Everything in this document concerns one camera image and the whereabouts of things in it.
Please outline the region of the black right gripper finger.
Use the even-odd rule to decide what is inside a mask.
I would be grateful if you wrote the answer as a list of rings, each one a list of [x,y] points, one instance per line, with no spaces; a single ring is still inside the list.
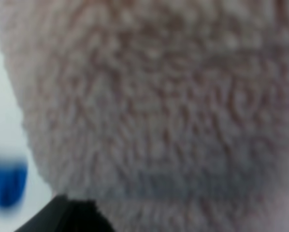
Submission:
[[[111,223],[94,201],[54,197],[39,213],[17,229],[18,232],[112,232]]]

